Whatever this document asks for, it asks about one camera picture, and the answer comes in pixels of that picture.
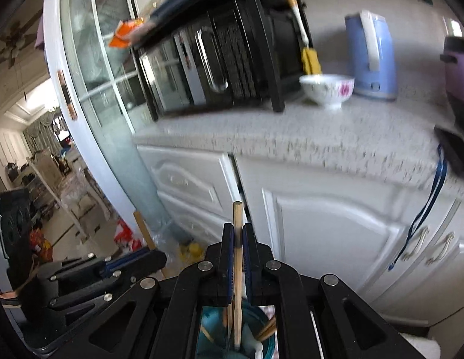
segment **metal screw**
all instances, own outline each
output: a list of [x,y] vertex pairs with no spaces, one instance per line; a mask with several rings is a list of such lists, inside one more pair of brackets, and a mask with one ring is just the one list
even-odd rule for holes
[[142,289],[152,289],[155,286],[155,279],[151,277],[144,278],[140,281],[140,287]]
[[324,277],[324,282],[329,285],[329,286],[336,286],[338,285],[338,278],[336,275],[333,275],[333,274],[327,274],[325,277]]
[[269,269],[269,270],[278,270],[282,264],[278,261],[278,260],[269,260],[265,266]]
[[208,271],[210,270],[214,265],[212,262],[209,262],[208,260],[204,260],[199,263],[198,267],[200,271]]

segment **ceiling fan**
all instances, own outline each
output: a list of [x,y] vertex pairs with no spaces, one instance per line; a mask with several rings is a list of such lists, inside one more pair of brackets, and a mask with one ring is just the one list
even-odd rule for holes
[[9,35],[2,34],[0,41],[5,43],[5,47],[0,51],[0,63],[8,61],[8,68],[15,64],[15,58],[19,51],[25,49],[29,44],[35,42],[36,34],[26,34],[32,25],[40,19],[42,9],[32,16],[24,26],[20,26],[20,21],[16,21],[10,26]]

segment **purple rice cooker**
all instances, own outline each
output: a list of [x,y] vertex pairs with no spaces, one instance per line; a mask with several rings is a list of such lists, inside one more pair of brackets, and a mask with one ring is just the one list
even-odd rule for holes
[[464,131],[464,38],[447,36],[440,60],[445,63],[445,90],[455,123]]

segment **curtain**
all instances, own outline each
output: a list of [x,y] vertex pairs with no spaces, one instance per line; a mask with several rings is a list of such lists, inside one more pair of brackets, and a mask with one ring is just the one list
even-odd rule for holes
[[59,155],[62,146],[54,134],[52,122],[60,114],[59,108],[57,111],[44,113],[25,129],[24,137],[32,154],[50,148],[54,155]]

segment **blue lanyard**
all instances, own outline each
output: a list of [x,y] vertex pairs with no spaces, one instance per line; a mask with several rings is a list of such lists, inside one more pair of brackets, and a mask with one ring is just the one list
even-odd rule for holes
[[423,222],[427,218],[445,182],[445,178],[447,176],[447,168],[448,168],[447,161],[445,159],[445,155],[442,153],[441,145],[439,145],[436,150],[439,154],[439,162],[436,165],[436,172],[435,172],[435,177],[433,178],[432,190],[430,191],[430,195],[428,197],[428,200],[425,206],[423,206],[422,210],[415,217],[415,220],[413,220],[412,225],[410,225],[410,228],[408,228],[407,240],[405,241],[404,246],[398,253],[393,263],[388,266],[389,271],[395,267],[395,264],[397,263],[401,254],[403,254],[403,252],[408,246],[408,243],[410,243],[411,238],[413,237],[413,235],[415,235],[415,233],[417,232],[417,229],[423,224]]

